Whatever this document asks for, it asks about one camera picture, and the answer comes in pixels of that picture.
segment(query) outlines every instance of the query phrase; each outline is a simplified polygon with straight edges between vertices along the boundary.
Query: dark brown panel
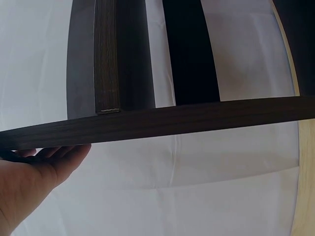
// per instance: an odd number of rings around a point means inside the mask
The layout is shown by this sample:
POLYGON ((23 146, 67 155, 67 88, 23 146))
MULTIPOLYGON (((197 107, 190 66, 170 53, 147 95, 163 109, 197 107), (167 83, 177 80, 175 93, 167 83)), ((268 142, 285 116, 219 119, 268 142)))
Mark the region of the dark brown panel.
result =
POLYGON ((290 46, 300 94, 315 95, 315 3, 311 0, 273 2, 290 46))
POLYGON ((155 107, 145 0, 96 0, 96 113, 155 107))
POLYGON ((218 102, 122 112, 0 132, 0 147, 29 149, 183 134, 315 118, 315 97, 218 102))
POLYGON ((95 0, 73 0, 67 52, 68 119, 95 116, 93 28, 95 0))
POLYGON ((200 0, 163 0, 176 105, 220 101, 200 0))
POLYGON ((117 62, 121 108, 155 107, 145 0, 118 0, 117 62))
POLYGON ((96 0, 94 16, 94 92, 96 113, 118 111, 116 0, 96 0))

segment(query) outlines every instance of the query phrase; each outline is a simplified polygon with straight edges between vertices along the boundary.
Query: white backdrop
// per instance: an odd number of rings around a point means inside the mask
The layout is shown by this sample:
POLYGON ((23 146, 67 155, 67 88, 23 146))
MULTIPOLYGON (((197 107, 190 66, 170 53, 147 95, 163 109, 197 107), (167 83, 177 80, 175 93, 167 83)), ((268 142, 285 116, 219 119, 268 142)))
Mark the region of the white backdrop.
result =
MULTIPOLYGON (((174 105, 162 0, 146 0, 156 103, 174 105)), ((66 119, 72 0, 0 0, 0 130, 66 119)), ((203 0, 222 100, 293 95, 268 0, 203 0)), ((95 144, 14 236, 289 236, 296 122, 95 144)))

